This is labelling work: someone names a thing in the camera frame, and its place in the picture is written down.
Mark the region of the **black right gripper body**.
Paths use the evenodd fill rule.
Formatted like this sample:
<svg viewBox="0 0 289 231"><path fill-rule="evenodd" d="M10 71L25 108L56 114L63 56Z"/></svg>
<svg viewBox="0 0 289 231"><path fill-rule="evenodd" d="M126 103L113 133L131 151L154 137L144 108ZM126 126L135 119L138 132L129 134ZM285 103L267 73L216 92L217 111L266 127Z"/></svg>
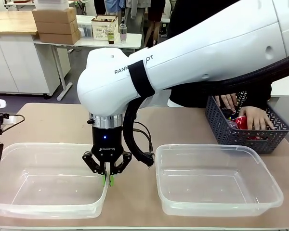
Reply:
<svg viewBox="0 0 289 231"><path fill-rule="evenodd" d="M116 166L116 161L123 154L122 127L92 128L93 147L91 153L102 163Z"/></svg>

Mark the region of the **person's right hand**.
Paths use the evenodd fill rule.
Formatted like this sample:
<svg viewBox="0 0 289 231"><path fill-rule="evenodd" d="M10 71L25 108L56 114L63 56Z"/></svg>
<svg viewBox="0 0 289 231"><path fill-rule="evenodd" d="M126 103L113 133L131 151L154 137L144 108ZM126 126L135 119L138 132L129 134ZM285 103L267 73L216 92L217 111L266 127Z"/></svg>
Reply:
<svg viewBox="0 0 289 231"><path fill-rule="evenodd" d="M237 98L235 93L214 96L214 98L219 107L224 106L226 109L231 110L233 112L236 110Z"/></svg>

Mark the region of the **person's left hand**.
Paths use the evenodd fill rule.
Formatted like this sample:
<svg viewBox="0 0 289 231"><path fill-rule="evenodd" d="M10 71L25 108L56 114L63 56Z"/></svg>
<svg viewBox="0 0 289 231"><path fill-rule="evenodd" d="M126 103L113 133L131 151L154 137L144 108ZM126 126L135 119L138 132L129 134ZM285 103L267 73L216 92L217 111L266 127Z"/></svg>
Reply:
<svg viewBox="0 0 289 231"><path fill-rule="evenodd" d="M275 129L267 113L258 107L242 107L239 116L246 116L248 130L266 130L267 127Z"/></svg>

